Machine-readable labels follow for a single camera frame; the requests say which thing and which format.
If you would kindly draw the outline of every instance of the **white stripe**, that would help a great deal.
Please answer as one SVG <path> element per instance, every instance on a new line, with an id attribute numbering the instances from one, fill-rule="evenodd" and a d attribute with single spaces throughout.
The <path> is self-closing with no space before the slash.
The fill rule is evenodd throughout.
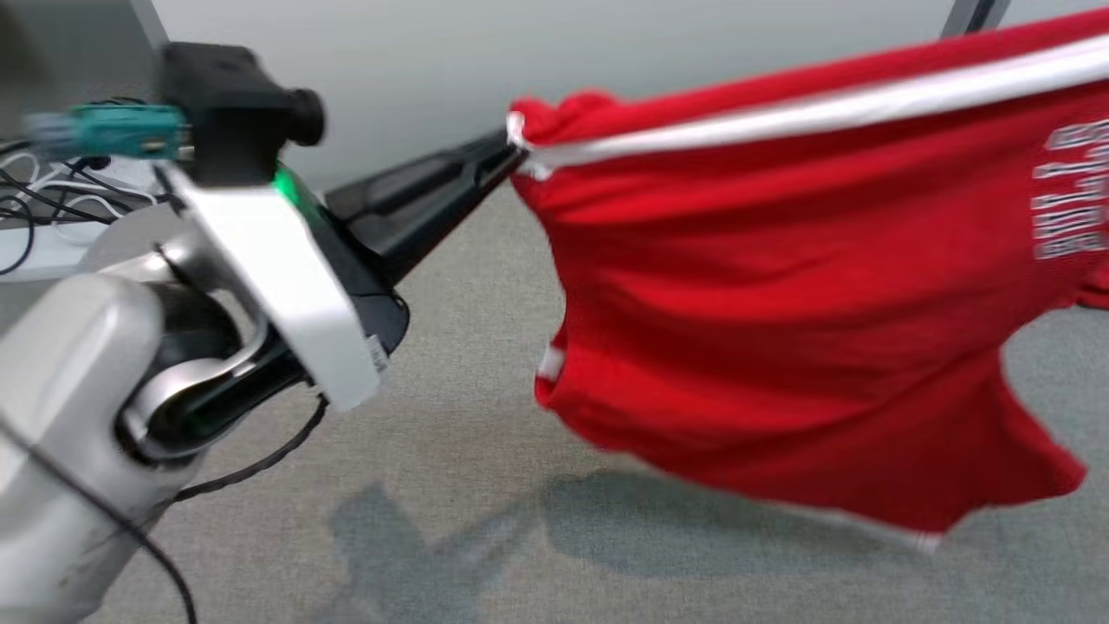
<path id="1" fill-rule="evenodd" d="M 531 152 L 521 171 L 546 178 L 559 166 L 861 127 L 1047 93 L 1107 78 L 1109 35 L 1100 35 L 1004 61 L 607 139 L 537 147 L 523 139 L 523 115 L 515 111 L 509 114 L 508 131 L 512 143 Z"/>
<path id="2" fill-rule="evenodd" d="M 934 554 L 944 541 L 944 535 L 942 533 L 913 531 L 910 529 L 895 526 L 877 520 L 863 518 L 843 510 L 810 508 L 792 503 L 780 503 L 776 501 L 761 502 L 769 508 L 776 509 L 792 515 L 835 526 L 854 529 L 861 533 L 869 535 L 871 538 L 899 544 L 902 546 L 908 546 L 915 551 L 926 554 Z"/>
<path id="3" fill-rule="evenodd" d="M 566 365 L 566 352 L 548 347 L 547 351 L 543 352 L 543 359 L 539 361 L 536 377 L 547 381 L 558 381 L 559 376 L 562 375 L 563 365 Z"/>

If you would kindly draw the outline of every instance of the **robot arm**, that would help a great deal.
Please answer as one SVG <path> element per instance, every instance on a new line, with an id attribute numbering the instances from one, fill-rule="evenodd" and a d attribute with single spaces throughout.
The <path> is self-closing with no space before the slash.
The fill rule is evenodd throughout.
<path id="1" fill-rule="evenodd" d="M 32 132 L 58 158 L 171 156 L 160 175 L 184 227 L 59 283 L 0 342 L 3 622 L 93 613 L 140 545 L 120 521 L 149 531 L 207 449 L 281 390 L 309 382 L 343 410 L 372 397 L 408 325 L 394 286 L 522 157 L 494 133 L 338 188 L 325 207 L 277 160 L 286 140 L 319 140 L 314 94 L 278 88 L 242 48 L 177 43 L 163 60 L 172 109 L 116 106 L 81 126 L 96 120 L 85 111 Z"/>

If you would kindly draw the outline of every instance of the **white wall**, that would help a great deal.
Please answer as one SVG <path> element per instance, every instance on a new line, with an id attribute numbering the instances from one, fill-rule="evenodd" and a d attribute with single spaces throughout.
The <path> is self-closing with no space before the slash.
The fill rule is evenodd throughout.
<path id="1" fill-rule="evenodd" d="M 32 111 L 149 95 L 157 32 L 131 2 L 0 0 L 0 136 Z"/>
<path id="2" fill-rule="evenodd" d="M 1013 0 L 1001 18 L 1001 28 L 1048 20 L 1106 6 L 1106 0 Z"/>
<path id="3" fill-rule="evenodd" d="M 253 48 L 323 94 L 324 146 L 287 158 L 321 187 L 497 126 L 523 93 L 643 96 L 928 41 L 952 3 L 154 0 L 170 39 Z"/>

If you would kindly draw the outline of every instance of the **red shirt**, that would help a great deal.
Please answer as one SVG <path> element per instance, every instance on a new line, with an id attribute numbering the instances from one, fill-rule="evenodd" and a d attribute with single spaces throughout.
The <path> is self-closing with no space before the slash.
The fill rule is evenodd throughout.
<path id="1" fill-rule="evenodd" d="M 683 478 L 914 531 L 1071 492 L 999 349 L 1105 258 L 1107 32 L 515 103 L 567 298 L 538 400 Z"/>

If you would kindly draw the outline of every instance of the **teal connector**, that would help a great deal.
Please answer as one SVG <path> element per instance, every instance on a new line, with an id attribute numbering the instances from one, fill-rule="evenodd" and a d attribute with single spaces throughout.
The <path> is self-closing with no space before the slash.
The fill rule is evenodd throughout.
<path id="1" fill-rule="evenodd" d="M 32 149 L 48 160 L 125 155 L 176 160 L 187 145 L 181 111 L 164 105 L 89 105 L 27 116 Z"/>

